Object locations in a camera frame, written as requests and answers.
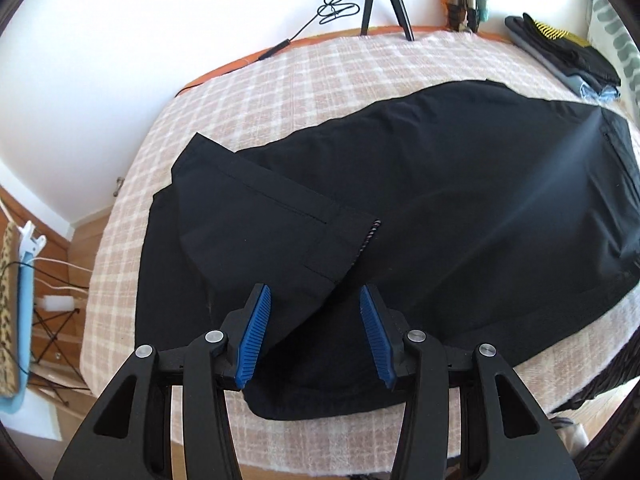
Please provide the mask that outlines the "black track pants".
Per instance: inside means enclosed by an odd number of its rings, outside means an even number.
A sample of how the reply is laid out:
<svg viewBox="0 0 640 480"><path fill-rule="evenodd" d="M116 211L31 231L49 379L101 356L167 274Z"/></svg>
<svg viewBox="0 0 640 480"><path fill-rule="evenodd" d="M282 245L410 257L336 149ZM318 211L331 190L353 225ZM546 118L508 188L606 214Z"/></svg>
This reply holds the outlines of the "black track pants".
<svg viewBox="0 0 640 480"><path fill-rule="evenodd" d="M196 134L149 212L134 339L272 304L250 410L311 419L402 402L378 378L358 292L451 347L518 365L639 281L639 168L623 117L493 81L438 84L230 151Z"/></svg>

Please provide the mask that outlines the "light blue board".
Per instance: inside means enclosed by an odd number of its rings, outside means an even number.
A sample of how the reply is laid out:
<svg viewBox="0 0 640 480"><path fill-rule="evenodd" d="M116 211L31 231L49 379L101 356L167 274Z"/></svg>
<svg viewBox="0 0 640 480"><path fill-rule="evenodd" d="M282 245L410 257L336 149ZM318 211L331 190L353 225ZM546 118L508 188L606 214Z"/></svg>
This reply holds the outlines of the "light blue board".
<svg viewBox="0 0 640 480"><path fill-rule="evenodd" d="M35 307L35 256L26 252L17 274L17 350L12 353L18 365L18 390L14 396L2 396L1 411L15 414L22 407L29 380L32 317Z"/></svg>

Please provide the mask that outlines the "white power adapter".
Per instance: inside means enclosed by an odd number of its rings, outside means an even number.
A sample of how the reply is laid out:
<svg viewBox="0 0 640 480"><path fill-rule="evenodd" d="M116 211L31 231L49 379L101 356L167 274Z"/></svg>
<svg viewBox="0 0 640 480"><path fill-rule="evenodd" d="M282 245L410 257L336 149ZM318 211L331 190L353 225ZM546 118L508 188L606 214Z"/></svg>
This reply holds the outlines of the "white power adapter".
<svg viewBox="0 0 640 480"><path fill-rule="evenodd" d="M73 296L46 295L40 299L40 308L47 312L73 312L75 298Z"/></svg>

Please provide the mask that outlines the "metal door stopper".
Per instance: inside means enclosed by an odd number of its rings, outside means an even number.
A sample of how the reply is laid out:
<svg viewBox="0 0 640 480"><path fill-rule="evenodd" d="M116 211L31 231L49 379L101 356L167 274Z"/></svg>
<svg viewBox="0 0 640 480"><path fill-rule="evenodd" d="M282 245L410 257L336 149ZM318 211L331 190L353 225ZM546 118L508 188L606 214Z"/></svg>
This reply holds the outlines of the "metal door stopper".
<svg viewBox="0 0 640 480"><path fill-rule="evenodd" d="M113 197L119 196L119 193L122 190L122 186L124 185L124 182L125 182L124 177L118 177L116 179L116 188L114 189Z"/></svg>

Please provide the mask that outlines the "pink checked bed blanket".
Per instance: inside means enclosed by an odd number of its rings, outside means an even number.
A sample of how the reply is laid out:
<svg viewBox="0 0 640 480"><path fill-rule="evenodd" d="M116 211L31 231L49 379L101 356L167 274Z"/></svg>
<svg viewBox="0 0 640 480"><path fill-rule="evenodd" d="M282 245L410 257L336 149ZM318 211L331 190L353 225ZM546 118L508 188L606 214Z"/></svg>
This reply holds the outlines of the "pink checked bed blanket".
<svg viewBox="0 0 640 480"><path fill-rule="evenodd" d="M100 393L134 348L141 248L153 195L194 133L232 151L279 140L372 102L450 80L490 79L523 96L572 94L521 49L497 40L429 32L338 37L305 44L221 75L175 99L157 117L126 175L96 255L80 368ZM346 476L386 471L401 408L301 422L255 416L242 396L227 398L236 456L244 466L289 474Z"/></svg>

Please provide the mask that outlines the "light blue folded jeans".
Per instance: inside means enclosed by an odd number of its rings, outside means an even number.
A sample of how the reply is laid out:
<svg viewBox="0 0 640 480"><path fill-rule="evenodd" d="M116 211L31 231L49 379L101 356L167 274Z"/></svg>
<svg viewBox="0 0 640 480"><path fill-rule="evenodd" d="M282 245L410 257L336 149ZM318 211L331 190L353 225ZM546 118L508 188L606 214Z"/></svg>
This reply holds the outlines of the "light blue folded jeans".
<svg viewBox="0 0 640 480"><path fill-rule="evenodd" d="M582 99L599 103L612 103L620 98L620 89L612 84L601 84L593 76L574 74L564 76L563 84Z"/></svg>

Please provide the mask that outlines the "black yellow folded garment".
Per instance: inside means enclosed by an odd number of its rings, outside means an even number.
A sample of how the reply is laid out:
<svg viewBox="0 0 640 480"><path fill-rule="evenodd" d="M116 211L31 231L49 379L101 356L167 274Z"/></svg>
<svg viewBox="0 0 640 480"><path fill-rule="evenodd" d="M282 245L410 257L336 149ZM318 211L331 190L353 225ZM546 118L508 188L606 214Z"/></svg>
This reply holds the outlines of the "black yellow folded garment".
<svg viewBox="0 0 640 480"><path fill-rule="evenodd" d="M524 13L524 29L537 40L544 50L557 56L578 74L593 76L601 84L612 84L620 88L622 82L613 65L587 40L572 32L554 28L543 22L534 20Z"/></svg>

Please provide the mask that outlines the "orange bed sheet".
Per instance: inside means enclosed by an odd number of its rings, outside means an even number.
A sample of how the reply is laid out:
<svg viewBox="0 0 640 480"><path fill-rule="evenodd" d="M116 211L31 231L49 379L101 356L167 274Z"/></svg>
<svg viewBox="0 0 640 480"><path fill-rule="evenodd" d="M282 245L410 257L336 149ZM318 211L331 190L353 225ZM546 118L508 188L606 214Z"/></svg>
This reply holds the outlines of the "orange bed sheet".
<svg viewBox="0 0 640 480"><path fill-rule="evenodd" d="M433 32L440 32L441 30L446 30L445 26L427 26L421 25L416 28L416 32L419 35L432 34ZM402 29L400 26L376 26L373 27L369 36L385 36L385 35L399 35L402 33ZM497 34L496 32L479 32L480 38L484 38L490 41L498 41L503 42L504 44L510 44L510 40L506 38L506 36ZM346 29L339 30L338 32L327 32L326 34L314 35L310 37L305 37L302 39L292 40L291 43L278 51L277 54L282 54L286 51L292 49L299 49L303 47L313 46L314 44L322 44L322 42L327 42L336 38L345 38L345 37L358 37L360 32L358 29ZM198 88L201 84L205 84L206 81L211 79L221 77L237 70L242 70L243 68L250 66L259 61L259 58L263 56L267 50L261 50L250 55L244 56L244 58L239 58L238 60L232 61L230 63L224 64L223 66L219 66L210 72L199 76L198 78L188 82L181 90L176 93L176 96L180 96L184 92L187 92L193 88Z"/></svg>

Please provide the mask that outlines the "green white leaf pillow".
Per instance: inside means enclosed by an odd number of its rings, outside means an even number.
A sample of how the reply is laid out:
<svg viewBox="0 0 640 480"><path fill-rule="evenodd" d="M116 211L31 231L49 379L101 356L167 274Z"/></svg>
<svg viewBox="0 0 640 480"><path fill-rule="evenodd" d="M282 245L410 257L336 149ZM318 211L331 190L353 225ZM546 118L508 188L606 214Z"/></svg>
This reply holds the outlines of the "green white leaf pillow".
<svg viewBox="0 0 640 480"><path fill-rule="evenodd" d="M608 0L591 0L587 39L615 68L623 106L639 125L639 50Z"/></svg>

